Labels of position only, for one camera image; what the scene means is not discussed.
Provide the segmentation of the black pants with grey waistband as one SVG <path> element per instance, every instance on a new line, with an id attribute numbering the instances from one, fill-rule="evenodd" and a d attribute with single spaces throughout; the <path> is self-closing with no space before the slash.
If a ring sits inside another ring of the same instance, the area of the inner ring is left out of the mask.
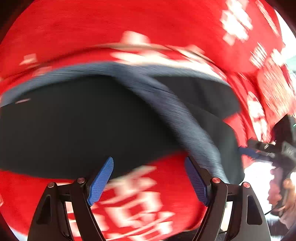
<path id="1" fill-rule="evenodd" d="M 115 178 L 185 151 L 211 175 L 238 184 L 239 142 L 224 120 L 239 110 L 232 88 L 201 71 L 68 66 L 1 95 L 1 169 L 74 179 L 111 156 Z"/>

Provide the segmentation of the red blanket with white characters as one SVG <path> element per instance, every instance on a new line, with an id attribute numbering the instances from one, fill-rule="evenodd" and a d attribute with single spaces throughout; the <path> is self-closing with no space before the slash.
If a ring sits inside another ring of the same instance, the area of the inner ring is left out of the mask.
<path id="1" fill-rule="evenodd" d="M 266 1 L 34 1 L 1 42 L 1 95 L 74 65 L 197 70 L 232 88 L 240 110 L 224 121 L 239 147 L 247 147 L 249 139 L 274 141 L 274 126 L 295 112 L 295 79 L 281 55 L 283 46 L 277 14 Z M 187 156 L 177 151 L 110 176 L 91 206 L 106 240 L 165 240 L 201 225 L 207 208 L 188 178 Z M 70 184 L 80 177 L 1 169 L 5 222 L 28 235 L 48 183 Z"/>

